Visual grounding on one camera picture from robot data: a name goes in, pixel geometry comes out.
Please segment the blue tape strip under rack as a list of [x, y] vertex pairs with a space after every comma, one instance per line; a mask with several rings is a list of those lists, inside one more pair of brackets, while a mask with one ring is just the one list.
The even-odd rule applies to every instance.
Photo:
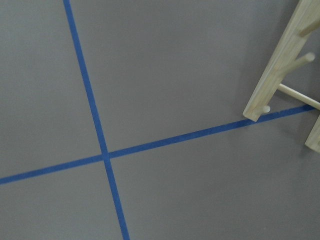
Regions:
[[[140, 145], [135, 145], [135, 146], [115, 150], [109, 153], [109, 157], [111, 159], [123, 157], [126, 155], [144, 152], [144, 151], [161, 148], [168, 145], [173, 145], [173, 144], [177, 144], [177, 143], [181, 143], [181, 142], [185, 142], [185, 141], [189, 141], [197, 138], [206, 137], [209, 135], [215, 135], [215, 134], [228, 132], [228, 131], [232, 131], [235, 129], [239, 129], [239, 128], [243, 128], [243, 127], [247, 127], [255, 124], [260, 124], [263, 122], [268, 122], [268, 121], [272, 121], [280, 118], [285, 118], [285, 117], [305, 113], [308, 111], [312, 111], [314, 109], [315, 108], [310, 105], [302, 105], [299, 107], [285, 109], [278, 112], [268, 113], [266, 115], [261, 116], [256, 122], [249, 119], [243, 119], [243, 120], [239, 120], [239, 121], [235, 121], [235, 122], [231, 122], [231, 123], [227, 123], [227, 124], [223, 124], [215, 127], [210, 127], [210, 128], [182, 134], [182, 135], [177, 135], [169, 138], [164, 138], [164, 139], [160, 139], [160, 140], [156, 140], [156, 141], [152, 141], [152, 142], [148, 142]], [[48, 174], [52, 174], [60, 171], [65, 171], [68, 169], [73, 169], [76, 167], [81, 167], [81, 166], [85, 166], [85, 165], [89, 165], [89, 164], [93, 164], [101, 161], [102, 161], [101, 155], [85, 157], [78, 160], [73, 160], [73, 161], [69, 161], [69, 162], [65, 162], [57, 165], [52, 165], [52, 166], [48, 166], [40, 169], [35, 169], [27, 172], [14, 174], [11, 176], [6, 176], [0, 179], [0, 184], [5, 185], [5, 184], [22, 181], [29, 178], [35, 178], [43, 175], [48, 175]]]

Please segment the brown paper table cover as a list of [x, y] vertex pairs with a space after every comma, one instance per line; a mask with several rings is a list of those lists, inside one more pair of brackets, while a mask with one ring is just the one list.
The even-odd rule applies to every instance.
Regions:
[[[295, 0], [70, 0], [108, 152], [246, 120]], [[270, 113], [304, 106], [281, 92]], [[110, 158], [132, 240], [317, 240], [317, 110]], [[100, 155], [63, 0], [0, 3], [0, 179]], [[0, 184], [3, 240], [120, 240], [103, 161]]]

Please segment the blue tape strip near rack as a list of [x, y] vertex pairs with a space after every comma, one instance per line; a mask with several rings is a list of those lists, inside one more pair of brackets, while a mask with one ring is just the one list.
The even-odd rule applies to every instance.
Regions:
[[80, 38], [78, 35], [72, 6], [71, 6], [71, 3], [69, 0], [64, 0], [63, 5], [64, 5], [64, 10], [66, 13], [66, 17], [67, 17], [67, 21], [68, 21], [72, 41], [73, 41], [73, 46], [75, 49], [75, 54], [76, 54], [78, 66], [79, 66], [80, 73], [82, 76], [82, 81], [84, 84], [84, 88], [85, 88], [85, 92], [86, 92], [86, 96], [87, 96], [88, 105], [90, 108], [94, 128], [96, 131], [96, 136], [97, 136], [99, 148], [101, 151], [101, 159], [103, 161], [104, 168], [106, 171], [106, 176], [108, 179], [108, 184], [109, 184], [109, 188], [110, 188], [111, 195], [112, 195], [113, 204], [115, 207], [115, 211], [116, 211], [116, 215], [117, 215], [117, 219], [118, 219], [118, 223], [119, 223], [119, 228], [121, 231], [122, 238], [124, 240], [130, 240], [131, 238], [130, 238], [130, 234], [128, 231], [125, 215], [123, 212], [122, 203], [121, 203], [120, 195], [118, 192], [118, 187], [117, 187], [117, 183], [116, 183], [116, 179], [115, 179], [115, 175], [114, 175], [114, 171], [113, 171], [113, 167], [112, 167], [112, 163], [111, 163], [111, 159], [110, 159], [110, 155], [109, 155], [109, 151], [108, 151], [108, 147], [107, 147], [107, 142], [106, 142], [106, 139], [104, 136], [104, 131], [103, 131], [100, 116], [99, 116], [99, 111], [98, 111], [98, 108], [96, 105], [94, 92], [92, 89], [92, 85], [91, 85], [90, 77], [88, 74], [85, 58], [83, 55], [82, 46], [81, 46]]

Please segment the wooden dish rack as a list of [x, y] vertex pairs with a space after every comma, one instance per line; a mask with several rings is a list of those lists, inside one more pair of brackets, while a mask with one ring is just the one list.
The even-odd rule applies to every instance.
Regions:
[[285, 93], [317, 110], [320, 103], [284, 84], [289, 73], [312, 62], [315, 54], [297, 57], [311, 33], [320, 27], [320, 2], [300, 0], [264, 70], [246, 107], [244, 117], [257, 122], [270, 111], [269, 102], [276, 91]]

